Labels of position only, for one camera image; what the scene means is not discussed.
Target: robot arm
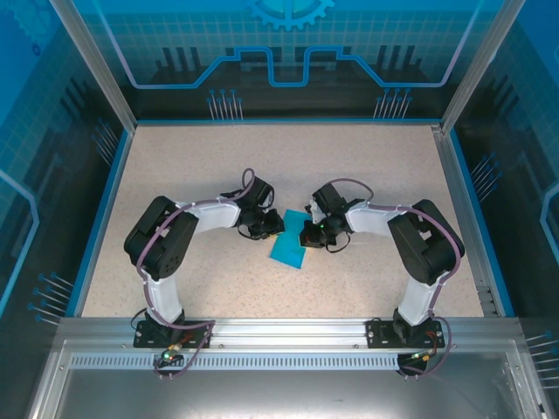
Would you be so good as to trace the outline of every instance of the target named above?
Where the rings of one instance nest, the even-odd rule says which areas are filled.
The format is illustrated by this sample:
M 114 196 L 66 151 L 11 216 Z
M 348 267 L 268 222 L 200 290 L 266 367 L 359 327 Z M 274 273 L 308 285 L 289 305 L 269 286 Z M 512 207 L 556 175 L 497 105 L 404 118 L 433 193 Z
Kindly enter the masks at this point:
M 464 256 L 464 245 L 434 203 L 423 200 L 412 208 L 432 217 L 448 231 L 460 256 Z M 394 239 L 410 274 L 404 299 L 394 313 L 395 332 L 406 342 L 414 329 L 429 321 L 439 281 L 456 263 L 451 243 L 435 225 L 405 208 L 371 208 L 363 200 L 347 203 L 332 184 L 316 191 L 306 209 L 313 221 L 305 222 L 300 234 L 302 246 L 328 248 L 336 245 L 341 233 L 368 232 Z
M 222 194 L 222 202 L 211 200 L 195 203 L 177 216 L 167 230 L 157 238 L 144 259 L 142 269 L 148 275 L 148 292 L 153 308 L 148 308 L 148 317 L 161 325 L 164 324 L 153 315 L 159 313 L 169 323 L 183 321 L 183 307 L 176 290 L 175 272 L 181 265 L 188 250 L 190 240 L 198 233 L 218 228 L 245 226 L 252 240 L 267 238 L 284 230 L 283 221 L 275 209 L 269 209 L 273 203 L 273 188 L 258 177 L 250 191 L 237 201 L 227 200 L 240 191 Z M 174 203 L 165 196 L 157 197 L 144 214 L 124 244 L 124 250 L 136 265 L 149 239 L 162 225 L 163 221 L 183 203 Z

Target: enclosure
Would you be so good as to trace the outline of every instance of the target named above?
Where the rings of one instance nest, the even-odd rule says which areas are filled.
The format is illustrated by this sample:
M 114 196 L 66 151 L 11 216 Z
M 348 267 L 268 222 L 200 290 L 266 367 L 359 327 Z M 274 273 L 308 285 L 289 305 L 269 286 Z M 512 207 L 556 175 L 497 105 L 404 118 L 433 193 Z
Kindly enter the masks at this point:
M 558 11 L 0 3 L 0 416 L 556 417 Z M 157 196 L 242 189 L 247 167 L 286 231 L 196 235 L 177 293 L 215 326 L 160 382 L 161 348 L 136 347 L 148 305 L 125 240 Z M 436 374 L 397 374 L 418 348 L 371 343 L 408 284 L 394 239 L 275 256 L 298 243 L 289 217 L 341 177 L 377 205 L 433 201 L 464 243 L 435 307 L 450 350 Z

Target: gear graphic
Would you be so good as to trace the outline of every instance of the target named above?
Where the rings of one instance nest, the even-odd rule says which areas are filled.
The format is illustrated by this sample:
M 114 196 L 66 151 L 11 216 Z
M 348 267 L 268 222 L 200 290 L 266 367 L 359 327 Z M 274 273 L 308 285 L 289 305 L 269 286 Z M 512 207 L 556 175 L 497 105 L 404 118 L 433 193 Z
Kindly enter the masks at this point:
M 252 10 L 252 17 L 259 17 L 262 24 L 272 24 L 274 30 L 294 26 L 302 30 L 306 24 L 315 24 L 317 17 L 326 16 L 326 8 L 334 6 L 334 0 L 245 0 Z
M 48 0 L 0 0 L 0 12 L 11 11 L 25 35 L 34 43 L 48 33 L 52 22 Z

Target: beige table surface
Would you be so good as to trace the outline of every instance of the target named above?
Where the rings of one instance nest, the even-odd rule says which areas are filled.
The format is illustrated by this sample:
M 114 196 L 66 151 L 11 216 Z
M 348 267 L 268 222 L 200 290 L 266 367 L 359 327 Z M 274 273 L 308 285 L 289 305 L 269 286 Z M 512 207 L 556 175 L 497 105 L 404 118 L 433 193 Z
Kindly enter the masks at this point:
M 159 195 L 192 202 L 239 188 L 245 167 L 271 183 L 274 206 L 301 210 L 324 182 L 353 177 L 380 204 L 433 200 L 458 230 L 430 127 L 276 125 L 139 126 L 86 299 L 84 317 L 130 317 L 145 306 L 124 239 Z M 365 197 L 353 185 L 347 198 Z M 339 254 L 307 250 L 302 269 L 269 258 L 274 240 L 235 229 L 195 236 L 177 275 L 189 317 L 391 316 L 408 281 L 391 238 L 354 234 Z M 437 303 L 445 316 L 482 316 L 467 255 Z

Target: blue towel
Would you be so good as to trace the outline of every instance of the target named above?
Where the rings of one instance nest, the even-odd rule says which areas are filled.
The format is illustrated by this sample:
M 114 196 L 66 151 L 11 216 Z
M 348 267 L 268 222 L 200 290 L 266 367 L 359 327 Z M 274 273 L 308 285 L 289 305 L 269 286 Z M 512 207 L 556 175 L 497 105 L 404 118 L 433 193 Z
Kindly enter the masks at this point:
M 305 220 L 310 219 L 307 213 L 288 209 L 283 218 L 286 230 L 276 238 L 270 258 L 300 269 L 306 249 L 299 244 L 299 234 L 303 231 Z

